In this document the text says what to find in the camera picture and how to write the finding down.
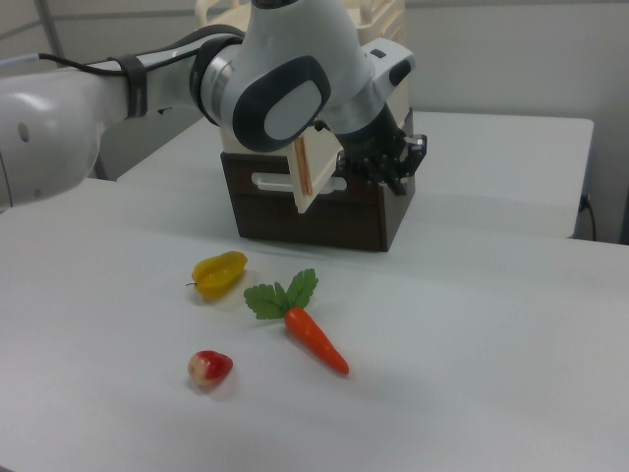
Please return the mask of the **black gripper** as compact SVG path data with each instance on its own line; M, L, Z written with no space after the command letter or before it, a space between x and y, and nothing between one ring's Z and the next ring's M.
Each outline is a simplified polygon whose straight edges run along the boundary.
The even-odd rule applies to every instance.
M405 137L388 105L363 128L336 138L364 179L386 185L395 196L406 195L401 179L417 172L428 151L428 137Z

